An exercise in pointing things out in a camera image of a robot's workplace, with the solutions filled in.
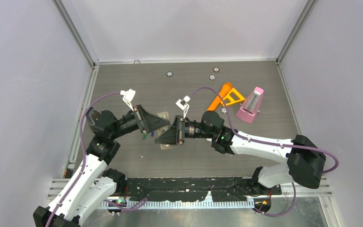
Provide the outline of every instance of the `wall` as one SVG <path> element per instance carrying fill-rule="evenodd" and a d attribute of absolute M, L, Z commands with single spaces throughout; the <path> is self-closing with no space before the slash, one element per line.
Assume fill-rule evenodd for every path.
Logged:
<path fill-rule="evenodd" d="M 276 59 L 307 0 L 65 2 L 104 62 Z"/>
<path fill-rule="evenodd" d="M 90 70 L 52 1 L 0 0 L 0 227 L 35 226 Z"/>
<path fill-rule="evenodd" d="M 363 226 L 363 1 L 319 0 L 282 66 L 303 133 L 340 159 L 340 221 Z"/>

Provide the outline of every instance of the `orange handle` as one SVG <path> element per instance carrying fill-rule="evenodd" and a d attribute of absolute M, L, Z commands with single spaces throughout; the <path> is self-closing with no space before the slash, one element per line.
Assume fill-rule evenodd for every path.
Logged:
<path fill-rule="evenodd" d="M 224 98 L 227 93 L 229 93 L 229 91 L 232 89 L 232 84 L 229 82 L 226 82 L 225 84 L 223 84 L 222 89 L 220 90 L 219 94 L 222 98 Z M 211 103 L 211 105 L 208 107 L 207 111 L 210 110 L 215 110 L 218 105 L 220 104 L 221 100 L 218 96 L 216 96 L 215 100 Z"/>

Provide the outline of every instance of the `concrete floor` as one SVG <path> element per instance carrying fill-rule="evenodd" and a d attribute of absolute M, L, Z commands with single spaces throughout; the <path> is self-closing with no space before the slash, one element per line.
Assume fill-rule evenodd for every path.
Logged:
<path fill-rule="evenodd" d="M 235 116 L 238 104 L 230 107 L 232 121 L 236 129 L 257 136 L 277 139 L 294 138 L 297 128 L 282 85 L 277 66 L 273 61 L 247 62 L 200 62 L 200 63 L 156 63 L 101 65 L 98 71 L 92 100 L 110 92 L 132 88 L 137 94 L 133 105 L 142 104 L 150 113 L 168 111 L 170 122 L 176 114 L 182 114 L 175 105 L 179 98 L 190 95 L 201 86 L 219 90 L 225 82 L 231 82 L 243 96 L 247 97 L 255 87 L 265 90 L 261 112 L 253 124 L 248 124 Z M 201 120 L 202 114 L 215 98 L 209 90 L 199 91 L 189 102 L 188 118 Z M 112 96 L 99 102 L 97 110 L 110 110 L 118 118 L 129 109 L 120 96 Z M 88 144 L 93 134 L 85 129 Z M 145 140 L 135 131 L 117 141 L 120 143 L 116 157 L 110 168 L 116 168 L 127 177 L 210 177 L 210 176 L 251 176 L 258 166 L 273 166 L 276 162 L 248 155 L 222 155 L 202 140 L 186 139 L 185 144 L 169 150 L 161 150 L 154 143 L 157 137 Z"/>

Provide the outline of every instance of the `purple cable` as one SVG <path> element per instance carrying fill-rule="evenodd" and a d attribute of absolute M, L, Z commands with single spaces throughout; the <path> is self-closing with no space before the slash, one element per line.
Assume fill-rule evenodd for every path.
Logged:
<path fill-rule="evenodd" d="M 268 217 L 280 217 L 280 216 L 283 216 L 285 214 L 287 214 L 288 212 L 290 212 L 292 210 L 292 208 L 294 207 L 294 204 L 295 204 L 295 199 L 296 199 L 296 196 L 297 196 L 297 192 L 295 190 L 295 185 L 294 183 L 292 183 L 292 186 L 293 186 L 293 192 L 294 192 L 294 195 L 293 195 L 293 202 L 292 202 L 292 205 L 289 207 L 289 209 L 287 209 L 285 212 L 281 213 L 281 214 L 268 214 L 268 213 L 263 213 L 263 215 L 265 216 L 268 216 Z M 261 211 L 261 207 L 259 209 L 255 208 L 254 207 L 254 210 L 258 213 L 262 213 Z"/>
<path fill-rule="evenodd" d="M 109 201 L 109 200 L 104 200 L 105 202 L 119 208 L 120 210 L 122 210 L 123 212 L 128 212 L 128 211 L 135 211 L 138 210 L 140 207 L 144 206 L 144 204 L 148 201 L 147 198 L 143 198 L 142 200 L 140 200 L 138 203 L 136 203 L 134 206 L 130 207 L 130 208 L 125 208 L 123 206 L 120 206 L 119 204 L 116 204 L 115 202 Z"/>
<path fill-rule="evenodd" d="M 226 108 L 226 114 L 227 114 L 227 119 L 229 121 L 229 125 L 230 125 L 230 129 L 232 130 L 232 132 L 237 136 L 237 137 L 240 137 L 244 140 L 248 140 L 247 137 L 245 136 L 242 136 L 240 134 L 238 134 L 236 132 L 236 130 L 234 129 L 233 127 L 233 123 L 232 123 L 232 120 L 231 120 L 231 117 L 230 117 L 230 113 L 229 113 L 229 110 L 227 109 L 227 105 L 225 104 L 225 101 L 223 100 L 222 96 L 219 95 L 219 93 L 217 93 L 217 91 L 211 87 L 200 87 L 198 88 L 197 90 L 195 90 L 190 98 L 193 97 L 193 95 L 195 95 L 195 93 L 197 93 L 199 90 L 202 90 L 202 89 L 208 89 L 208 90 L 211 90 L 213 91 L 219 98 L 220 100 L 222 101 L 222 103 L 225 105 L 225 108 Z M 300 146 L 300 145 L 289 145 L 289 144 L 279 144 L 279 143 L 272 143 L 272 142 L 267 142 L 267 141 L 262 141 L 262 140 L 256 140 L 256 139 L 250 139 L 250 141 L 252 142 L 256 142 L 256 143 L 261 143 L 261 144 L 266 144 L 266 145 L 272 145 L 272 146 L 277 146 L 277 147 L 286 147 L 286 148 L 298 148 L 298 149 L 307 149 L 307 150 L 312 150 L 312 151 L 316 151 L 316 152 L 319 152 L 319 153 L 323 153 L 323 154 L 326 154 L 328 156 L 330 156 L 334 161 L 335 161 L 335 165 L 333 167 L 331 167 L 330 169 L 327 169 L 327 170 L 324 170 L 322 173 L 323 174 L 327 174 L 327 173 L 330 173 L 332 172 L 333 170 L 337 169 L 337 167 L 339 166 L 339 160 L 337 159 L 337 157 L 330 153 L 329 151 L 326 151 L 326 150 L 323 150 L 323 149 L 319 149 L 319 148 L 312 148 L 312 147 L 307 147 L 307 146 Z M 270 216 L 270 217 L 280 217 L 280 216 L 283 216 L 285 214 L 287 214 L 288 212 L 291 211 L 291 209 L 293 208 L 294 204 L 295 204 L 295 200 L 296 200 L 296 190 L 295 190 L 295 186 L 294 186 L 294 183 L 292 183 L 293 185 L 293 190 L 294 190 L 294 197 L 293 197 L 293 202 L 292 202 L 292 205 L 290 206 L 290 208 L 282 213 L 282 214 L 266 214 L 264 213 L 264 215 L 266 216 Z"/>
<path fill-rule="evenodd" d="M 51 215 L 48 218 L 48 221 L 45 224 L 45 227 L 49 227 L 49 225 L 51 224 L 51 221 L 53 219 L 53 216 L 55 215 L 56 211 L 58 211 L 59 206 L 62 204 L 62 202 L 65 200 L 65 198 L 67 197 L 67 195 L 71 192 L 71 190 L 74 188 L 74 186 L 76 185 L 76 183 L 78 182 L 78 180 L 80 179 L 81 175 L 84 172 L 84 169 L 86 167 L 86 158 L 87 158 L 87 153 L 86 153 L 86 147 L 84 146 L 84 139 L 83 139 L 83 122 L 84 122 L 84 118 L 87 115 L 88 110 L 97 102 L 101 101 L 102 99 L 108 97 L 108 96 L 113 96 L 113 95 L 119 95 L 120 92 L 113 92 L 113 93 L 109 93 L 106 94 L 100 98 L 98 98 L 97 100 L 95 100 L 89 107 L 86 108 L 86 111 L 84 112 L 84 114 L 81 116 L 80 119 L 80 143 L 81 143 L 81 147 L 83 150 L 83 161 L 82 161 L 82 165 L 81 165 L 81 171 L 78 173 L 76 179 L 73 181 L 73 183 L 71 184 L 71 186 L 69 187 L 69 189 L 64 193 L 64 195 L 62 196 L 62 198 L 59 200 L 59 203 L 56 205 L 56 207 L 53 209 Z"/>

